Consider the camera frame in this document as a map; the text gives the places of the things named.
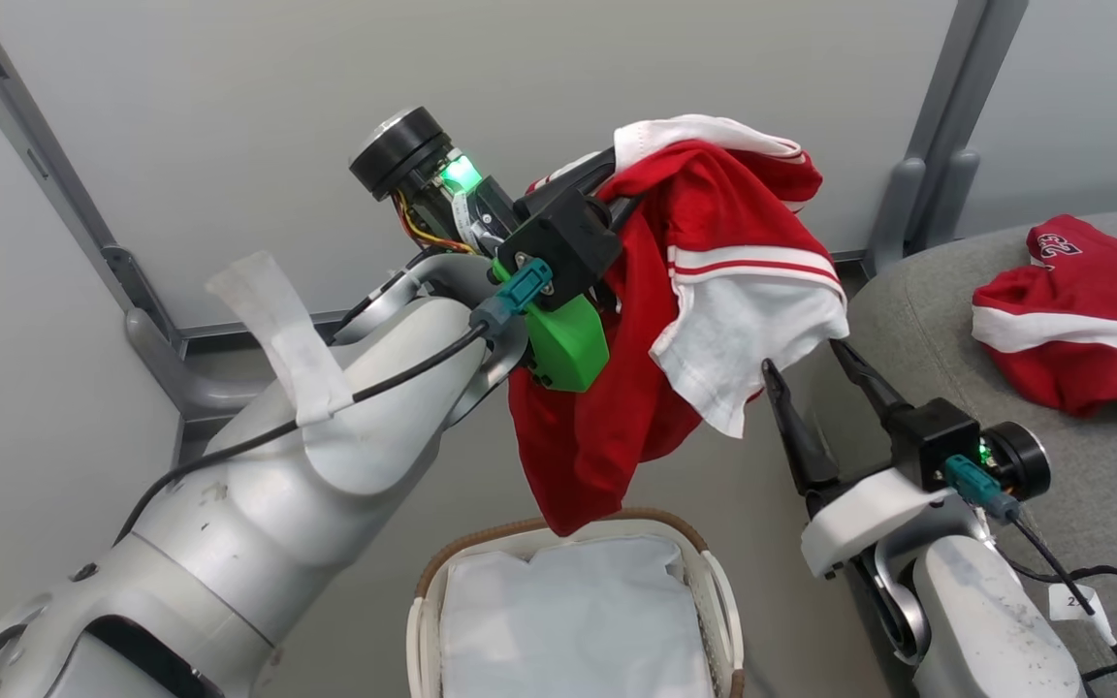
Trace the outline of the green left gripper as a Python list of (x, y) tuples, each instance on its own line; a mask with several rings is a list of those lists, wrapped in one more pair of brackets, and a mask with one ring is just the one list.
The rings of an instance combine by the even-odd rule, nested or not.
[(378, 124), (350, 171), (389, 202), (418, 255), (354, 306), (356, 341), (413, 298), (435, 291), (479, 309), (493, 365), (527, 367), (555, 392), (585, 392), (607, 366), (607, 332), (592, 299), (619, 235), (645, 197), (600, 203), (615, 150), (577, 159), (510, 197), (454, 146), (435, 116), (404, 108)]

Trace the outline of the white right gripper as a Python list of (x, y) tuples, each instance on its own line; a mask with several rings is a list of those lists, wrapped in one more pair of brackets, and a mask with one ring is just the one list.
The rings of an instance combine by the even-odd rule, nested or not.
[[(859, 388), (884, 428), (911, 410), (908, 402), (846, 340), (829, 340), (847, 380)], [(787, 381), (775, 363), (762, 364), (773, 415), (792, 482), (798, 491), (823, 491), (839, 482), (839, 469), (793, 405)], [(866, 477), (820, 505), (801, 534), (801, 553), (815, 576), (825, 576), (856, 554), (917, 520), (932, 505), (952, 495), (989, 520), (1021, 522), (1021, 504), (1050, 490), (1051, 467), (1046, 448), (1024, 426), (1000, 423), (984, 429), (970, 456), (937, 460), (939, 487), (922, 490), (896, 467)]]

